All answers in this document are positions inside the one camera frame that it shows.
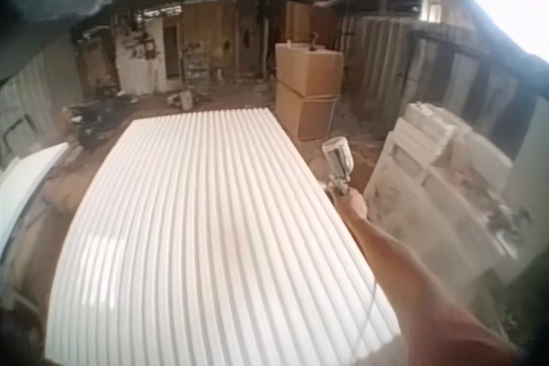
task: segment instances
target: hand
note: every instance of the hand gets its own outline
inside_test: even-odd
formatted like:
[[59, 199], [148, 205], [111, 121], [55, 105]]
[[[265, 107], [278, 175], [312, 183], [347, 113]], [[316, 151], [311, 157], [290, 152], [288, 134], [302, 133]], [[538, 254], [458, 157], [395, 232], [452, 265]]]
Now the hand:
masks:
[[334, 201], [335, 209], [346, 223], [356, 218], [366, 219], [368, 215], [368, 207], [362, 194], [354, 188], [349, 188], [347, 194], [343, 196], [334, 194]]

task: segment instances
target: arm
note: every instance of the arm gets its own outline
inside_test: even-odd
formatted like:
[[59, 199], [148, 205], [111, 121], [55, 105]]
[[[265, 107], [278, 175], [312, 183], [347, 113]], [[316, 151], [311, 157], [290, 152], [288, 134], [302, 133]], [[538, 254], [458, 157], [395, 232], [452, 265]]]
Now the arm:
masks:
[[336, 196], [335, 206], [393, 306], [411, 353], [459, 364], [454, 362], [471, 360], [480, 351], [491, 364], [511, 364], [510, 347], [460, 306], [408, 246], [371, 225], [357, 190]]

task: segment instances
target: stacked cardboard boxes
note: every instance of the stacked cardboard boxes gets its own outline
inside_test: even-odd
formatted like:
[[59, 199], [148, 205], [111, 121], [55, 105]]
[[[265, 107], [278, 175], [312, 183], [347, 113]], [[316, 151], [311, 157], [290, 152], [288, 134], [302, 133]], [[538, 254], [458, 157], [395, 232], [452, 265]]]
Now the stacked cardboard boxes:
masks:
[[328, 136], [341, 94], [343, 55], [303, 44], [276, 46], [276, 115], [300, 140]]

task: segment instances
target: paint spray gun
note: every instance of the paint spray gun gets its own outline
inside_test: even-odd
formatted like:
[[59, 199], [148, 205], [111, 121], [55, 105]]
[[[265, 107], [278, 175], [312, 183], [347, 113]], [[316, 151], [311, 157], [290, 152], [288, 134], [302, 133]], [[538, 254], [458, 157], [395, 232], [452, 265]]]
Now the paint spray gun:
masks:
[[354, 168], [349, 142], [345, 137], [335, 137], [323, 143], [323, 152], [329, 166], [328, 189], [346, 195]]

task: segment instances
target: bright window light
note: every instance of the bright window light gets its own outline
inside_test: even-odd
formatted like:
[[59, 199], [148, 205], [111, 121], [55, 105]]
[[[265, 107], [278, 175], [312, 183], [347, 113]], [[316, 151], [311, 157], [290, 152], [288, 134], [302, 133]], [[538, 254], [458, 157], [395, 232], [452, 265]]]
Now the bright window light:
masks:
[[524, 51], [549, 63], [549, 0], [476, 0]]

